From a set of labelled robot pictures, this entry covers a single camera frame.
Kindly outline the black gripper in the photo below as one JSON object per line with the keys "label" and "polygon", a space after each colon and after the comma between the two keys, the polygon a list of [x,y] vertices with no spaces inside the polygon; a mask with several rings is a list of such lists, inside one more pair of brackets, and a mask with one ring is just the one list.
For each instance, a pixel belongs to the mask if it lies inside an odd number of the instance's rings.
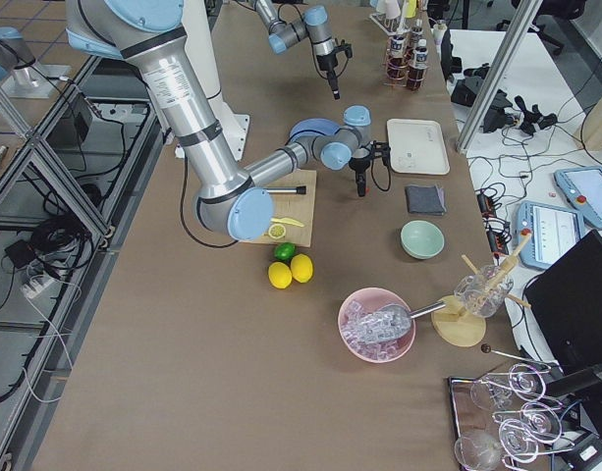
{"label": "black gripper", "polygon": [[340,89],[336,74],[336,68],[338,67],[337,54],[335,52],[330,52],[328,54],[316,55],[315,58],[318,70],[326,74],[326,79],[333,94],[333,98],[339,100]]}
{"label": "black gripper", "polygon": [[370,157],[353,157],[349,167],[356,173],[356,192],[359,197],[365,197],[368,192],[366,184],[366,171],[370,168]]}

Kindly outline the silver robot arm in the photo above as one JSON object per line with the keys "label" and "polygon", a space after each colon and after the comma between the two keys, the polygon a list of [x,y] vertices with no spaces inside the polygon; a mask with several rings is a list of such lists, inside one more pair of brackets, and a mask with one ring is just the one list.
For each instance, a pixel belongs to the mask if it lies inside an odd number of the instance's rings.
{"label": "silver robot arm", "polygon": [[265,185],[311,159],[340,170],[370,143],[370,112],[348,108],[330,135],[300,135],[270,156],[243,168],[236,161],[186,51],[184,1],[69,1],[70,45],[86,54],[136,67],[160,116],[179,140],[200,191],[193,212],[208,230],[251,240],[268,229],[275,205]]}
{"label": "silver robot arm", "polygon": [[312,6],[300,13],[296,20],[286,22],[279,17],[271,1],[247,3],[266,26],[268,42],[275,54],[283,54],[305,39],[309,40],[316,70],[328,82],[333,97],[338,100],[340,89],[336,73],[337,54],[342,50],[346,51],[349,45],[346,42],[336,42],[325,7]]}

